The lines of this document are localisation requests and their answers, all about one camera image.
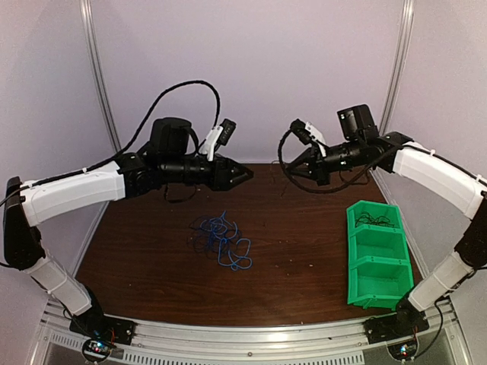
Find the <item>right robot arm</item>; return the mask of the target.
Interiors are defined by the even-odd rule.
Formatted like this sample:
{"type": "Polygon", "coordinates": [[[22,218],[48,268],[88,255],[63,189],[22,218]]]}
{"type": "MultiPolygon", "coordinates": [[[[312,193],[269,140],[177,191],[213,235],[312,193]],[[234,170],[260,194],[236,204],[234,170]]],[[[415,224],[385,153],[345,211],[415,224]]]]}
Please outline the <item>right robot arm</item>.
{"type": "Polygon", "coordinates": [[[414,198],[420,218],[438,222],[458,241],[451,252],[406,295],[406,307],[390,319],[395,335],[407,335],[419,323],[419,313],[459,287],[486,265],[486,180],[400,132],[380,134],[366,104],[337,113],[344,142],[329,146],[311,123],[296,119],[282,136],[281,151],[290,135],[307,146],[282,172],[299,189],[318,195],[340,192],[379,168],[416,183],[435,195],[430,205],[414,198]]]}

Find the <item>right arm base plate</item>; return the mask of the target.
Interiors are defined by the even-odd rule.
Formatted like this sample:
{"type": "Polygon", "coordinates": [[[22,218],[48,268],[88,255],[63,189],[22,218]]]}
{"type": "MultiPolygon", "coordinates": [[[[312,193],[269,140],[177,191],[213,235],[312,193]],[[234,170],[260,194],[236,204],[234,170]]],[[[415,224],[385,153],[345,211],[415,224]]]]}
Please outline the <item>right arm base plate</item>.
{"type": "Polygon", "coordinates": [[[415,309],[398,309],[392,315],[372,317],[364,322],[368,343],[385,342],[389,355],[403,363],[417,355],[418,334],[428,329],[425,314],[415,309]]]}

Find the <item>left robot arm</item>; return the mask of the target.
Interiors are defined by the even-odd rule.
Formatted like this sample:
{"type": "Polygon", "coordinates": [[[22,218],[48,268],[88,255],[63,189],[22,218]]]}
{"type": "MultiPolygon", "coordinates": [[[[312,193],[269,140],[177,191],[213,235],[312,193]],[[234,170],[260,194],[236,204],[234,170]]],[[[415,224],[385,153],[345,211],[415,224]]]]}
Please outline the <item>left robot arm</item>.
{"type": "Polygon", "coordinates": [[[101,202],[137,198],[169,184],[204,185],[226,192],[253,178],[244,165],[217,154],[236,129],[229,119],[200,143],[191,122],[166,117],[153,122],[149,140],[136,152],[119,152],[99,167],[63,177],[8,181],[3,201],[3,242],[7,266],[26,272],[79,318],[94,338],[109,331],[95,297],[41,246],[38,225],[53,217],[101,202]]]}

